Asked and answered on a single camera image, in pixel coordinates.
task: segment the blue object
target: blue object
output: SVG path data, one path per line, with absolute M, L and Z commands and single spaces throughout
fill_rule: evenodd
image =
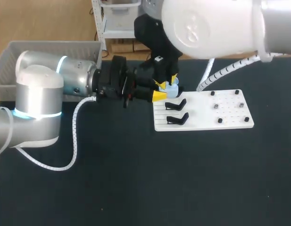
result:
M 179 94 L 179 80 L 176 78 L 172 85 L 169 85 L 169 82 L 166 82 L 166 89 L 159 87 L 160 92 L 167 93 L 167 98 L 176 98 Z

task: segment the silver robot arm segment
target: silver robot arm segment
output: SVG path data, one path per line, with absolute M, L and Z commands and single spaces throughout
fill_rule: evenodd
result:
M 94 73 L 97 66 L 89 60 L 73 59 L 67 56 L 25 51 L 16 64 L 16 76 L 30 65 L 43 65 L 61 74 L 64 79 L 64 94 L 89 97 L 95 92 Z
M 61 75 L 45 66 L 32 65 L 19 72 L 8 147 L 45 147 L 58 140 L 63 86 Z M 10 126 L 7 112 L 0 110 L 0 148 Z

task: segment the white pegboard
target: white pegboard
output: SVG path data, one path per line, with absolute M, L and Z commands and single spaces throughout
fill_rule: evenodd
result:
M 179 98 L 167 99 L 153 103 L 154 122 L 156 131 L 193 131 L 216 129 L 247 129 L 253 128 L 254 121 L 251 117 L 243 92 L 238 90 L 184 92 Z M 181 111 L 167 110 L 165 103 L 170 102 L 179 105 L 183 99 L 187 104 Z M 168 124 L 166 117 L 182 118 L 185 113 L 189 118 L 182 126 Z

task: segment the wooden floor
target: wooden floor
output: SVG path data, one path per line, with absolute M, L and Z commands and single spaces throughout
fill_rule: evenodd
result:
M 91 7 L 91 0 L 0 0 L 0 54 L 12 40 L 94 40 Z M 144 60 L 148 53 L 124 55 Z

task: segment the robotic arm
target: robotic arm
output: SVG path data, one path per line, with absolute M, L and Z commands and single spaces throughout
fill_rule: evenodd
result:
M 16 108 L 6 109 L 7 113 L 0 109 L 0 153 L 6 147 L 16 147 L 42 167 L 66 170 L 76 159 L 75 120 L 84 102 L 102 96 L 124 98 L 127 107 L 133 98 L 154 102 L 178 97 L 183 92 L 177 79 L 178 59 L 183 53 L 210 59 L 257 51 L 259 56 L 252 60 L 265 62 L 276 56 L 269 52 L 291 54 L 291 0 L 144 0 L 143 8 L 146 14 L 136 19 L 135 36 L 151 49 L 150 60 L 141 68 L 153 67 L 152 78 L 138 78 L 136 70 L 127 69 L 126 59 L 116 56 L 110 81 L 102 84 L 101 71 L 92 61 L 26 51 L 16 65 Z M 138 86 L 150 90 L 139 90 Z M 53 168 L 20 148 L 44 147 L 57 141 L 63 94 L 87 99 L 78 104 L 73 116 L 73 159 L 64 168 Z M 167 122 L 182 123 L 170 120 Z
M 291 0 L 145 0 L 170 42 L 199 59 L 258 51 L 291 54 Z

